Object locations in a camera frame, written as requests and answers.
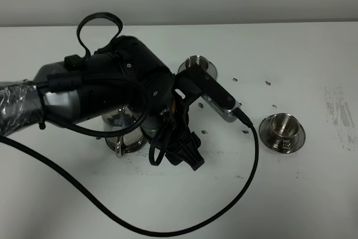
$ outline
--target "plastic wrap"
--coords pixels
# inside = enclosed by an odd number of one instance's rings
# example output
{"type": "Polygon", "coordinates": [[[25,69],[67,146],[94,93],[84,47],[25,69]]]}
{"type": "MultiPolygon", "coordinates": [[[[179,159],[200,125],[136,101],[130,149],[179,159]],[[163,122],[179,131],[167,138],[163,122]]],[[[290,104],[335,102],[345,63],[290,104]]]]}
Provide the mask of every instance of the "plastic wrap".
{"type": "Polygon", "coordinates": [[[12,134],[43,118],[40,97],[32,82],[0,82],[0,135],[12,134]]]}

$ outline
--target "cable connector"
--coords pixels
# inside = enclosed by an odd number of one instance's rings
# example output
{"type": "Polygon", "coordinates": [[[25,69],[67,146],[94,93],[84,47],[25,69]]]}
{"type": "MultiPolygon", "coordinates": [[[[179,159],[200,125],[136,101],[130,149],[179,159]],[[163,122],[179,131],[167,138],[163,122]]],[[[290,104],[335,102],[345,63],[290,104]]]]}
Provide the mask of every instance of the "cable connector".
{"type": "Polygon", "coordinates": [[[236,107],[232,113],[247,127],[251,128],[253,126],[250,118],[239,108],[236,107]]]}
{"type": "Polygon", "coordinates": [[[51,74],[47,76],[50,92],[73,91],[82,86],[79,73],[51,74]]]}

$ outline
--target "black cable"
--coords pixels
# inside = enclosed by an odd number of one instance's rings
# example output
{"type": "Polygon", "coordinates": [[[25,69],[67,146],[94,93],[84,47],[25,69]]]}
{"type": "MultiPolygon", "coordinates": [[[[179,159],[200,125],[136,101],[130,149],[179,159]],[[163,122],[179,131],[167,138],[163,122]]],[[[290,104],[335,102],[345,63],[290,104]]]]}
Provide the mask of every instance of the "black cable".
{"type": "Polygon", "coordinates": [[[93,196],[90,191],[88,191],[80,182],[78,182],[73,176],[71,176],[68,172],[66,172],[63,168],[61,168],[59,165],[51,161],[50,159],[46,158],[45,156],[37,153],[36,151],[32,150],[31,148],[28,148],[27,146],[16,142],[10,138],[0,136],[0,143],[4,143],[6,145],[9,145],[11,147],[14,147],[31,157],[39,160],[40,162],[46,164],[53,170],[55,170],[57,173],[62,175],[66,180],[68,180],[76,189],[78,189],[85,197],[87,197],[88,200],[90,200],[100,211],[102,211],[106,216],[108,216],[110,219],[112,219],[114,222],[118,223],[119,225],[123,226],[124,228],[127,228],[133,232],[139,233],[141,235],[146,236],[152,236],[152,237],[173,237],[173,236],[179,236],[184,235],[189,232],[193,232],[197,229],[202,228],[205,225],[208,225],[209,223],[213,222],[214,220],[218,219],[220,216],[222,216],[224,213],[226,213],[231,207],[233,207],[237,201],[244,195],[244,193],[247,191],[248,187],[250,186],[252,179],[255,175],[257,164],[258,164],[258,137],[255,128],[253,125],[250,125],[249,128],[251,129],[253,133],[253,138],[255,140],[255,160],[253,163],[253,167],[251,170],[251,173],[249,175],[248,180],[245,183],[245,186],[240,191],[240,193],[229,203],[224,209],[219,211],[217,214],[213,215],[211,218],[195,225],[187,229],[182,229],[180,231],[175,232],[151,232],[146,231],[141,228],[137,228],[128,222],[125,222],[124,220],[120,219],[116,215],[114,215],[109,209],[107,209],[99,200],[97,200],[96,197],[93,196]]]}
{"type": "MultiPolygon", "coordinates": [[[[150,112],[150,95],[147,89],[139,83],[137,80],[129,78],[129,77],[123,77],[120,75],[115,74],[85,74],[82,76],[83,83],[100,83],[100,82],[108,82],[108,81],[125,81],[128,84],[134,86],[136,89],[138,89],[144,96],[145,99],[145,108],[140,117],[130,126],[117,131],[111,131],[111,132],[102,132],[102,131],[95,131],[90,130],[78,125],[75,125],[68,120],[61,118],[59,116],[56,116],[50,112],[46,113],[46,120],[49,122],[52,122],[54,124],[57,124],[58,126],[62,126],[64,128],[67,128],[69,130],[72,130],[74,132],[89,135],[92,137],[120,137],[121,135],[128,134],[138,128],[145,118],[148,116],[150,112]]],[[[39,84],[39,88],[46,88],[45,83],[39,84]]]]}

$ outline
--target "white table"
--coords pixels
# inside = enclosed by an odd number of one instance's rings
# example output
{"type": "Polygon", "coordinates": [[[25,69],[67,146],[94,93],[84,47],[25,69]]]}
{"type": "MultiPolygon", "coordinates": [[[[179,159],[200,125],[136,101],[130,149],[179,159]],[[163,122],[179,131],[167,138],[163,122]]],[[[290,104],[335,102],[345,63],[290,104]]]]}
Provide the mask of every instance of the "white table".
{"type": "MultiPolygon", "coordinates": [[[[0,29],[0,80],[32,79],[46,63],[82,55],[75,29],[0,29]]],[[[88,27],[83,40],[93,52],[115,31],[88,27]]],[[[304,147],[289,155],[260,142],[258,170],[244,197],[181,238],[358,237],[358,23],[130,26],[123,34],[137,36],[172,72],[190,55],[207,57],[256,128],[268,115],[291,113],[307,134],[304,147]]],[[[196,172],[166,159],[151,166],[148,146],[118,160],[104,141],[50,124],[11,138],[61,165],[126,221],[174,231],[227,205],[253,163],[252,134],[242,133],[247,128],[198,102],[190,128],[201,138],[205,164],[196,172]]],[[[101,130],[101,119],[84,126],[101,130]]],[[[0,238],[144,238],[108,219],[42,163],[4,145],[0,186],[0,238]]]]}

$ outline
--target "table surface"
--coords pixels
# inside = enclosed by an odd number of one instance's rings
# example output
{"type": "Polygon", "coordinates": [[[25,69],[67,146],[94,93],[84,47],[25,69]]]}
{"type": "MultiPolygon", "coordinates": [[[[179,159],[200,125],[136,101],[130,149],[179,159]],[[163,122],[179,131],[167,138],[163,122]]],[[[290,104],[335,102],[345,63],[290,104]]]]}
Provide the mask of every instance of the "table surface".
{"type": "MultiPolygon", "coordinates": [[[[115,31],[87,27],[82,37],[93,52],[115,31]]],[[[293,154],[260,142],[256,176],[244,197],[181,238],[358,237],[357,22],[129,26],[123,34],[137,36],[172,72],[188,56],[207,57],[256,128],[271,114],[290,113],[306,131],[304,147],[293,154]]],[[[42,65],[84,53],[75,27],[1,28],[0,51],[1,81],[32,79],[42,65]]],[[[11,138],[61,165],[129,223],[175,231],[226,206],[253,164],[247,128],[198,102],[190,108],[190,128],[202,141],[205,164],[195,172],[167,160],[151,166],[148,146],[118,160],[103,140],[51,124],[11,138]]],[[[83,126],[101,130],[101,119],[83,126]]],[[[0,186],[1,238],[144,238],[108,219],[56,172],[5,145],[0,186]]]]}

